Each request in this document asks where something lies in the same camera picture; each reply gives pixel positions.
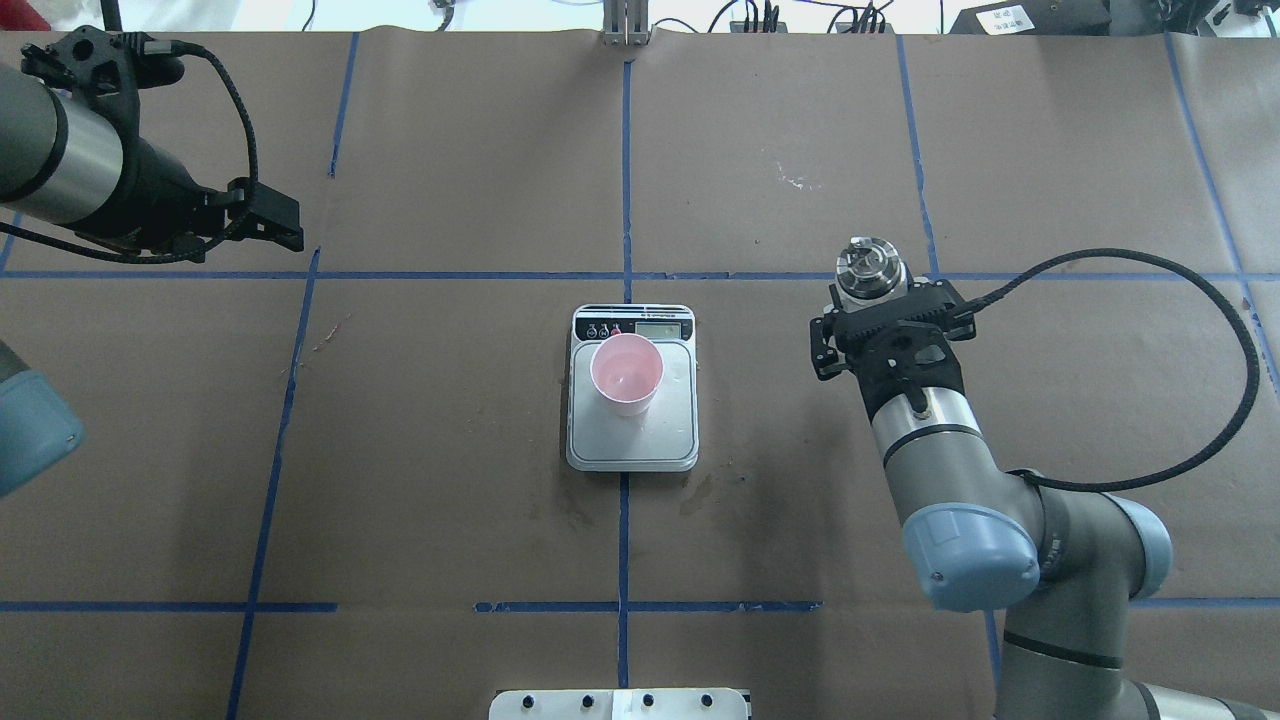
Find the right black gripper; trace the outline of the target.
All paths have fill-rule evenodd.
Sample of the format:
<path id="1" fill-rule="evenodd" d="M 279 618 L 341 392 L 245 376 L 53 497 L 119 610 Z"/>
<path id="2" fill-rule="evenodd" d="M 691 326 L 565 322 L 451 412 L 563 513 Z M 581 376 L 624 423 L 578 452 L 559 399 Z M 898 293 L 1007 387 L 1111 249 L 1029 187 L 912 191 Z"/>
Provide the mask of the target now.
<path id="1" fill-rule="evenodd" d="M 964 297 L 948 281 L 914 281 L 881 304 L 832 307 L 810 319 L 810 361 L 819 380 L 854 374 L 868 418 L 904 396 L 913 413 L 925 409 L 925 391 L 966 393 L 952 341 L 977 336 Z"/>

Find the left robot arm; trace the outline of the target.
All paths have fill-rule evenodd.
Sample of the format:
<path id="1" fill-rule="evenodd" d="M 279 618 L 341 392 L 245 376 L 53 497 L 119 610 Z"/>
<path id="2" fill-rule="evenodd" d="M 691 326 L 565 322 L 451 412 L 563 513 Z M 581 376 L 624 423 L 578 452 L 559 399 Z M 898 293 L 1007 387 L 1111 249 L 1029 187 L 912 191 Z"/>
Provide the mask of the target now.
<path id="1" fill-rule="evenodd" d="M 248 174 L 218 191 L 198 184 L 140 132 L 140 88 L 180 77 L 156 61 L 38 60 L 3 68 L 3 206 L 73 232 L 76 242 L 6 223 L 12 234 L 120 264 L 200 261 L 241 234 L 259 196 L 259 159 L 244 120 Z"/>

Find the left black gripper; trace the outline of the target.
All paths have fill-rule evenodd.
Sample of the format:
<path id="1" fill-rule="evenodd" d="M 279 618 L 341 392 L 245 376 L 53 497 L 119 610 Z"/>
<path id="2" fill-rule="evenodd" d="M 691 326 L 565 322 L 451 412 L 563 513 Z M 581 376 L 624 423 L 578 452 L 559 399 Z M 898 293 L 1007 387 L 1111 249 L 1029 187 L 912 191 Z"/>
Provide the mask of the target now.
<path id="1" fill-rule="evenodd" d="M 137 210 L 131 261 L 204 263 L 209 250 L 242 241 L 251 229 L 251 178 L 234 178 L 221 192 L 195 182 L 163 150 L 134 150 L 131 200 Z"/>

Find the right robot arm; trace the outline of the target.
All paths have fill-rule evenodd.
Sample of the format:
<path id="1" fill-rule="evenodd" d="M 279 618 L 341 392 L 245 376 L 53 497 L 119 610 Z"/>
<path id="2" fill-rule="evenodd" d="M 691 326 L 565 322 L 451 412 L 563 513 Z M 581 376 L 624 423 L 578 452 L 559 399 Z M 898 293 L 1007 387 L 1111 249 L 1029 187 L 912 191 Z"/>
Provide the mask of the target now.
<path id="1" fill-rule="evenodd" d="M 1274 710 L 1125 674 L 1132 602 L 1161 588 L 1172 539 L 1146 506 L 1002 471 L 965 395 L 945 281 L 829 287 L 810 324 L 827 380 L 858 378 L 916 579 L 940 610 L 1004 610 L 996 719 L 1275 719 Z"/>

